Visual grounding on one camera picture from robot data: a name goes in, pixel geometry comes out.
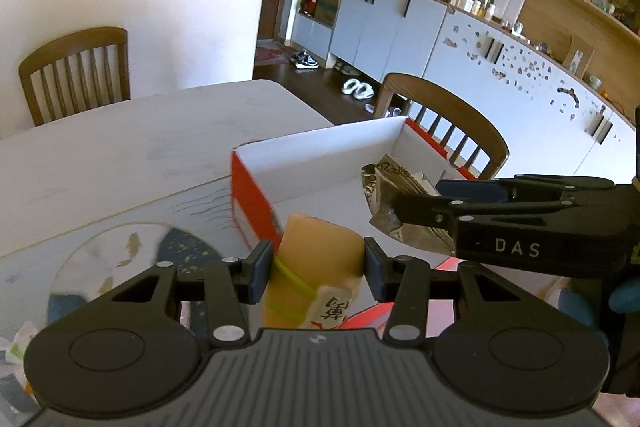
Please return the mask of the silver foil snack bag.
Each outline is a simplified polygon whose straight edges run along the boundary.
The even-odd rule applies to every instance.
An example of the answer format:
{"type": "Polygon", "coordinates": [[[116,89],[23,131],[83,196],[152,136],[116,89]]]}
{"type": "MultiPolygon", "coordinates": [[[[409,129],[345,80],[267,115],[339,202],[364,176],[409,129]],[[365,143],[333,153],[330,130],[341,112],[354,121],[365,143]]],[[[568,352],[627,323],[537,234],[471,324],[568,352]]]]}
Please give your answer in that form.
{"type": "Polygon", "coordinates": [[[420,212],[412,204],[438,196],[423,173],[410,173],[390,155],[361,168],[362,191],[373,225],[392,239],[421,251],[452,255],[454,240],[443,229],[419,225],[420,212]]]}

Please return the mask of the tan bread-shaped toy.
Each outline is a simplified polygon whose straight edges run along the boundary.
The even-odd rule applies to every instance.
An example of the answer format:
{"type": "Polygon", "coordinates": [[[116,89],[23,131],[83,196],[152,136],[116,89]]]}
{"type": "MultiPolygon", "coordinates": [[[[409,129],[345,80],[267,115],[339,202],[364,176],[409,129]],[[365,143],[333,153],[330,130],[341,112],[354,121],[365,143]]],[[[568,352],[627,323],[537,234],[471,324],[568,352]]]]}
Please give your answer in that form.
{"type": "Polygon", "coordinates": [[[358,233],[293,213],[274,255],[262,306],[267,329],[338,329],[363,277],[358,233]]]}

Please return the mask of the white tissue pack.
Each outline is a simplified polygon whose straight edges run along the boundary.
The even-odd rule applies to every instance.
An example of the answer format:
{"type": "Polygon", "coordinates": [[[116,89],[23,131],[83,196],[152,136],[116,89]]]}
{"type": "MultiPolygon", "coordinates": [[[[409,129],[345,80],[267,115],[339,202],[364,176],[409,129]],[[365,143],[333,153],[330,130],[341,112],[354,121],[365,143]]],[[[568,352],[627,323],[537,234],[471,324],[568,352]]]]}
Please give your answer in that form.
{"type": "Polygon", "coordinates": [[[1,338],[1,425],[21,426],[40,410],[24,371],[29,343],[39,333],[26,322],[12,338],[1,338]]]}

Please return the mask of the wooden chair right of table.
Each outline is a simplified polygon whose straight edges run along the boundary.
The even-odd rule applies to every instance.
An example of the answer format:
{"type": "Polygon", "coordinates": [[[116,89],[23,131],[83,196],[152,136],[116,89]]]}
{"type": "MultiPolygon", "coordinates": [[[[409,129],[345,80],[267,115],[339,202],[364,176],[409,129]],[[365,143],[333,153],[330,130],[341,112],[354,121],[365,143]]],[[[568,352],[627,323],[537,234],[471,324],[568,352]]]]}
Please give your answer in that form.
{"type": "Polygon", "coordinates": [[[388,115],[398,96],[404,99],[401,115],[465,178],[489,180],[509,158],[506,140],[485,116],[462,98],[420,77],[400,72],[386,75],[373,116],[388,115]]]}

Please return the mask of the red cardboard shoe box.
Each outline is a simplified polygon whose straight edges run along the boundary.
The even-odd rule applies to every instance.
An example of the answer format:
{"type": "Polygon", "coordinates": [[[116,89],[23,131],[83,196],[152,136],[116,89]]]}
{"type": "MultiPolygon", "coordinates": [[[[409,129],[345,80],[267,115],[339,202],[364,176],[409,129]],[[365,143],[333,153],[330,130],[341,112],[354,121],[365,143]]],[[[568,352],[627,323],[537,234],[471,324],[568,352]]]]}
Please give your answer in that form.
{"type": "Polygon", "coordinates": [[[361,169],[384,156],[431,184],[470,179],[412,119],[394,117],[343,124],[242,145],[231,153],[231,202],[247,246],[280,242],[293,213],[330,221],[372,236],[386,254],[408,255],[440,265],[454,252],[444,231],[428,231],[426,247],[401,244],[371,225],[361,169]]]}

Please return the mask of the white slippers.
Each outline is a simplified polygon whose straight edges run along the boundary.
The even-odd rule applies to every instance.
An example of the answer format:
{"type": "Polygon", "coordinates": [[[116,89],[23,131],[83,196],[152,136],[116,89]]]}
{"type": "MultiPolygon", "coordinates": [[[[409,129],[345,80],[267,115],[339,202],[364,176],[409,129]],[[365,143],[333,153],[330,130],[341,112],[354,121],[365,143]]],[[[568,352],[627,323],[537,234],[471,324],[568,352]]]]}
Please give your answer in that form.
{"type": "Polygon", "coordinates": [[[357,78],[347,79],[341,89],[344,95],[350,95],[357,101],[371,100],[374,97],[374,89],[365,81],[360,81],[357,78]]]}

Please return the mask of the pair of sneakers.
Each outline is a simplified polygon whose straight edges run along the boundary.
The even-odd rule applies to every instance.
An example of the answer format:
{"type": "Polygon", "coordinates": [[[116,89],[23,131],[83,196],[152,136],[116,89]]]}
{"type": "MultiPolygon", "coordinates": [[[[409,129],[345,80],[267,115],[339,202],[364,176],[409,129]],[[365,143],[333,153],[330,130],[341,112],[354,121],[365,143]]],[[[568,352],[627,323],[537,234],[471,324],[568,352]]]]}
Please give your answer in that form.
{"type": "Polygon", "coordinates": [[[320,67],[318,61],[311,56],[306,50],[300,50],[295,52],[290,61],[296,69],[301,70],[314,70],[320,67]]]}

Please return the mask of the red patterned door mat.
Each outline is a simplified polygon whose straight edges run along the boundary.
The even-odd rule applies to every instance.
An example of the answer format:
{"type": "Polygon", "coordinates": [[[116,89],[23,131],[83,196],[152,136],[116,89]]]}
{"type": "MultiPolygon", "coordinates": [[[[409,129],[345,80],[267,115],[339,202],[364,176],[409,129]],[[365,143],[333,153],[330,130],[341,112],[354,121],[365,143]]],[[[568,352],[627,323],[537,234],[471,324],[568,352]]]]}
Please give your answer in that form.
{"type": "Polygon", "coordinates": [[[290,60],[290,50],[277,40],[258,39],[254,66],[284,64],[290,60]]]}

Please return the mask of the wooden chair behind table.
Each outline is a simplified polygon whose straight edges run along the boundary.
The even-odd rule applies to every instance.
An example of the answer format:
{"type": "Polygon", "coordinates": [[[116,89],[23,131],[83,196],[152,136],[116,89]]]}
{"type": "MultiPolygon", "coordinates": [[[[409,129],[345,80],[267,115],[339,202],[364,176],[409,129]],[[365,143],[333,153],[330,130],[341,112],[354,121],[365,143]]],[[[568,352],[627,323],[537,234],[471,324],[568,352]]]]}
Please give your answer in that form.
{"type": "Polygon", "coordinates": [[[128,101],[128,31],[96,27],[50,41],[24,58],[18,75],[37,127],[128,101]]]}

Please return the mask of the white and wood wall cabinet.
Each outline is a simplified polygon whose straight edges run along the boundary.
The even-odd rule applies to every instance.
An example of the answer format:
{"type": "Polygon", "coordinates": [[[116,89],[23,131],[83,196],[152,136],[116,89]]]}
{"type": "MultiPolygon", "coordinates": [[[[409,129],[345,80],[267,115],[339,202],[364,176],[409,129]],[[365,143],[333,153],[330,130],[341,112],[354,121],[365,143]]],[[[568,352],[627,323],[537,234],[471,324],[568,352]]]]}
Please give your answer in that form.
{"type": "Polygon", "coordinates": [[[438,84],[506,140],[505,176],[636,170],[639,0],[294,0],[288,38],[362,79],[438,84]]]}

